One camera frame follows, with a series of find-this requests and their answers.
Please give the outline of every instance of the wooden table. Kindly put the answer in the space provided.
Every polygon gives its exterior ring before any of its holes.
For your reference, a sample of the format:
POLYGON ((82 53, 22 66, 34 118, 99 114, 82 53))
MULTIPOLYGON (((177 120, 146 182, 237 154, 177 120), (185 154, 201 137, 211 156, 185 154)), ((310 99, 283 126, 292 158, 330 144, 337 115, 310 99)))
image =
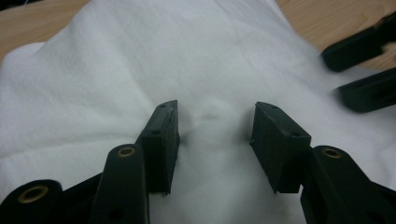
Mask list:
MULTIPOLYGON (((0 62, 13 49, 47 41, 89 0, 43 0, 0 12, 0 62)), ((396 10, 396 0, 277 0, 294 30, 319 50, 357 33, 396 10)), ((363 66, 396 66, 396 45, 363 66)))
MULTIPOLYGON (((320 51, 374 25, 396 11, 396 0, 277 0, 294 30, 320 51)), ((396 44, 362 64, 378 70, 396 67, 396 44)))
POLYGON ((0 11, 0 62, 13 49, 44 42, 62 30, 89 0, 43 0, 0 11))

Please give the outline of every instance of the clamp jaw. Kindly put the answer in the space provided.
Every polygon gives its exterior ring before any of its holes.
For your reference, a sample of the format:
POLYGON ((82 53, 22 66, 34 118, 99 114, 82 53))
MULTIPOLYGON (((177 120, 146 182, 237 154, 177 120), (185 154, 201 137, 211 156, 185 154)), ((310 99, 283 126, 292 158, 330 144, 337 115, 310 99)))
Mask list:
POLYGON ((311 136, 279 107, 258 102, 251 146, 274 192, 298 193, 306 223, 396 223, 396 192, 372 182, 336 147, 311 136))
POLYGON ((384 53, 383 47, 396 41, 396 12, 376 25, 330 45, 321 53, 323 61, 334 72, 342 72, 384 53))
POLYGON ((158 105, 135 144, 113 148, 104 171, 62 190, 37 180, 12 191, 0 223, 149 223, 149 193, 171 192, 180 137, 177 101, 158 105))

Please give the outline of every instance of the white cloth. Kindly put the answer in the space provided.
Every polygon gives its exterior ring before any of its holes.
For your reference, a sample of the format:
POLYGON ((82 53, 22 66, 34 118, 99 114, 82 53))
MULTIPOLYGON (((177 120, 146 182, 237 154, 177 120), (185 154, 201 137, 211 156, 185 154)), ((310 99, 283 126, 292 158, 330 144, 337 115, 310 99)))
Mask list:
POLYGON ((396 189, 396 108, 344 109, 332 91, 374 71, 336 75, 318 55, 273 0, 93 0, 50 41, 3 61, 0 200, 32 180, 67 189, 100 173, 107 152, 174 99, 172 194, 150 196, 151 223, 304 223, 299 195, 273 194, 248 144, 257 101, 396 189))

